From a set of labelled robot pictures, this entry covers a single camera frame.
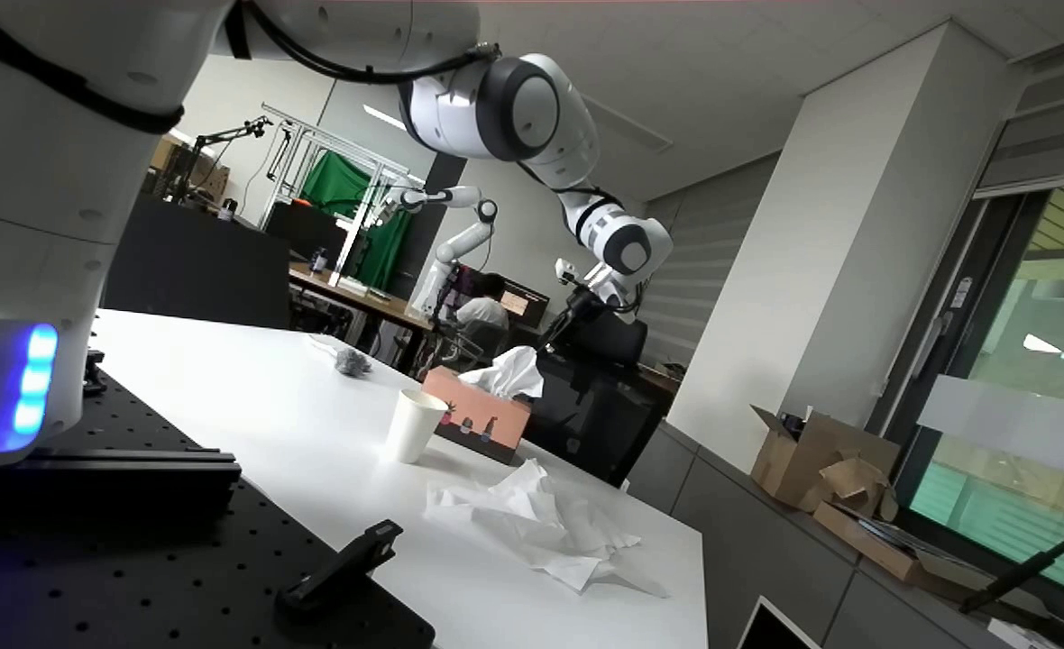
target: crumpled paper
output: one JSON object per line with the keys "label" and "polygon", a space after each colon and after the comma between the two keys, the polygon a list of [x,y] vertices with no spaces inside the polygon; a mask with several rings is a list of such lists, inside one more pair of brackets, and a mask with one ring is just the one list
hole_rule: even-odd
{"label": "crumpled paper", "polygon": [[477,494],[437,494],[425,520],[447,524],[452,531],[470,524],[568,590],[613,580],[647,595],[665,595],[657,580],[613,558],[633,548],[638,537],[615,534],[589,502],[560,502],[547,472],[535,459]]}
{"label": "crumpled paper", "polygon": [[512,401],[520,392],[538,401],[542,387],[544,387],[544,380],[538,370],[538,351],[535,346],[512,346],[501,356],[494,356],[489,368],[465,370],[459,380],[465,387],[477,387],[477,389],[494,392],[501,401]]}

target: blue light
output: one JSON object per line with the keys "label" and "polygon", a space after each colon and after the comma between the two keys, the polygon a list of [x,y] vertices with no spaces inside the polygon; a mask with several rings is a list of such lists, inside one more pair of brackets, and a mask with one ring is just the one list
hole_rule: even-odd
{"label": "blue light", "polygon": [[57,356],[57,333],[49,326],[36,326],[27,333],[25,363],[54,363]]}
{"label": "blue light", "polygon": [[41,434],[41,423],[47,417],[47,401],[19,401],[19,411],[14,411],[14,434],[19,436],[36,436]]}
{"label": "blue light", "polygon": [[43,401],[49,392],[49,380],[54,380],[54,368],[47,368],[47,363],[25,363],[20,398]]}

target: white tabletop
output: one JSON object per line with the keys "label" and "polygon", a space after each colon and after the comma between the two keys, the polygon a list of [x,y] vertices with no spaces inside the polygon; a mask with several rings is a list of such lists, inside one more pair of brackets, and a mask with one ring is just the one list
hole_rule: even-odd
{"label": "white tabletop", "polygon": [[621,584],[565,590],[499,543],[421,520],[447,487],[509,477],[471,452],[433,441],[421,466],[378,459],[392,398],[411,380],[387,363],[342,380],[323,335],[101,311],[103,370],[203,448],[237,455],[243,472],[323,543],[398,520],[398,558],[375,580],[425,618],[447,649],[701,649],[707,644],[704,540],[671,517],[535,452],[564,498],[585,498],[643,543],[615,562],[665,595]]}

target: white pillar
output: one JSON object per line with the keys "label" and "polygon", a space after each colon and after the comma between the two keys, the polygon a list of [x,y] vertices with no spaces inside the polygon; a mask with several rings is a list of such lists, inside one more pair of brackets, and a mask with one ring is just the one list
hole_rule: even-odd
{"label": "white pillar", "polygon": [[750,403],[863,424],[1018,93],[945,26],[803,96],[668,423],[750,470]]}

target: white robotic arm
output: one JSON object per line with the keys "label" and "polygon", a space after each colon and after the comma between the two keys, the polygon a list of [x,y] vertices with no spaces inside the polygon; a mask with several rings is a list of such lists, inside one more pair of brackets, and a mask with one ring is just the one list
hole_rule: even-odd
{"label": "white robotic arm", "polygon": [[223,31],[351,84],[399,84],[408,130],[520,162],[560,192],[604,299],[671,251],[659,225],[589,192],[598,133],[542,55],[477,46],[465,0],[0,0],[0,466],[79,417],[103,272],[160,133]]}

